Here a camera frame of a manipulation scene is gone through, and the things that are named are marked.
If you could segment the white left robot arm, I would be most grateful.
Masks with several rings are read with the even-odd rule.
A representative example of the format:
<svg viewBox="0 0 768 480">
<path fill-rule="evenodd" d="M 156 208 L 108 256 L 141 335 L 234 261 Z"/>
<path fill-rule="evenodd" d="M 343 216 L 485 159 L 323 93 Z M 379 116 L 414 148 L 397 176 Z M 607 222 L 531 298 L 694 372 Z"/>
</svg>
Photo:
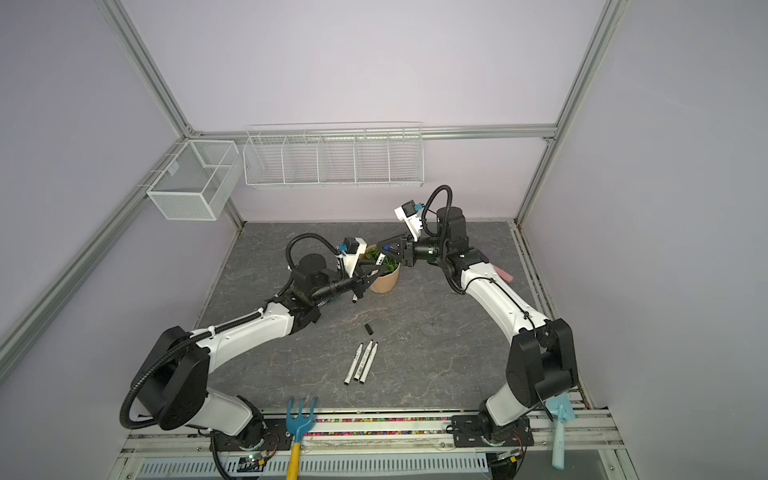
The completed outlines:
<svg viewBox="0 0 768 480">
<path fill-rule="evenodd" d="M 361 262 L 367 247 L 361 238 L 345 238 L 330 249 L 335 269 L 319 254 L 290 262 L 288 282 L 251 313 L 198 330 L 165 330 L 131 381 L 120 407 L 120 424 L 129 430 L 188 426 L 257 442 L 259 410 L 241 397 L 210 388 L 210 374 L 261 344 L 316 322 L 328 299 L 346 292 L 362 297 L 376 277 L 373 266 Z"/>
</svg>

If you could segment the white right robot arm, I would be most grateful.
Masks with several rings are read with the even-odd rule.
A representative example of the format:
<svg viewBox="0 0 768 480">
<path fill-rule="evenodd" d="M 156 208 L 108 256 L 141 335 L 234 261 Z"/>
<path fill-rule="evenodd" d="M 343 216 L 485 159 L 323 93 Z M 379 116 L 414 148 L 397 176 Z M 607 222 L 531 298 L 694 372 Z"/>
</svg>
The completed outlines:
<svg viewBox="0 0 768 480">
<path fill-rule="evenodd" d="M 570 325 L 547 317 L 526 302 L 488 257 L 471 245 L 466 218 L 453 205 L 450 186 L 437 187 L 424 204 L 402 204 L 395 215 L 408 232 L 379 241 L 377 248 L 403 266 L 423 260 L 439 267 L 449 287 L 478 302 L 509 344 L 505 383 L 480 408 L 489 430 L 505 427 L 577 386 Z"/>
</svg>

